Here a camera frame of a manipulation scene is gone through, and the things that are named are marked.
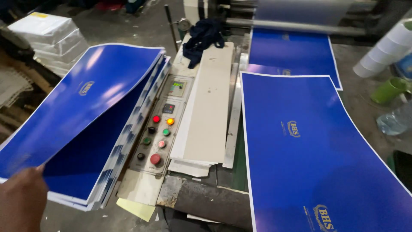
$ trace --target green cup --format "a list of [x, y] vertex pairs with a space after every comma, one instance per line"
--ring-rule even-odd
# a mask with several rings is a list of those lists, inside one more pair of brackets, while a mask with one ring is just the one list
[[370, 96], [372, 101], [384, 104], [394, 99], [399, 94], [406, 92], [408, 88], [407, 80], [402, 78], [392, 78], [379, 86]]

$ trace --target red button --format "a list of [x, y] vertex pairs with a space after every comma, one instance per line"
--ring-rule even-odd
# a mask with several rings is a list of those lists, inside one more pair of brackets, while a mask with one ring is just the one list
[[160, 121], [160, 117], [159, 117], [159, 116], [156, 115], [156, 116], [153, 117], [153, 122], [154, 122], [154, 123], [158, 123], [159, 121]]
[[160, 155], [159, 155], [158, 153], [153, 154], [153, 155], [150, 157], [150, 162], [151, 162], [152, 164], [154, 164], [154, 165], [160, 163]]

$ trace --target control panel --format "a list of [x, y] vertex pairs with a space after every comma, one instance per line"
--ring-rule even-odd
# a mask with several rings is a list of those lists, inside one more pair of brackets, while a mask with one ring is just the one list
[[129, 169], [153, 175], [165, 171], [192, 83], [192, 77], [168, 76]]

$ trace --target black knob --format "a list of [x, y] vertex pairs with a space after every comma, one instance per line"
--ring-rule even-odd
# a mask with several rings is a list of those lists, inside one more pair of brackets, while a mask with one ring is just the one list
[[151, 126], [151, 127], [147, 128], [147, 131], [149, 132], [149, 134], [154, 134], [154, 133], [156, 133], [156, 128]]
[[145, 155], [143, 153], [137, 154], [137, 159], [138, 160], [143, 160], [145, 158]]

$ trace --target green button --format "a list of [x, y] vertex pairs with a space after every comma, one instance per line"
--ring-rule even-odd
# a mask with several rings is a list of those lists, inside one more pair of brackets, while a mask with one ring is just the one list
[[163, 130], [163, 135], [168, 136], [170, 134], [170, 131], [168, 129]]
[[146, 137], [143, 139], [143, 144], [144, 145], [149, 145], [152, 142], [152, 139], [149, 137]]

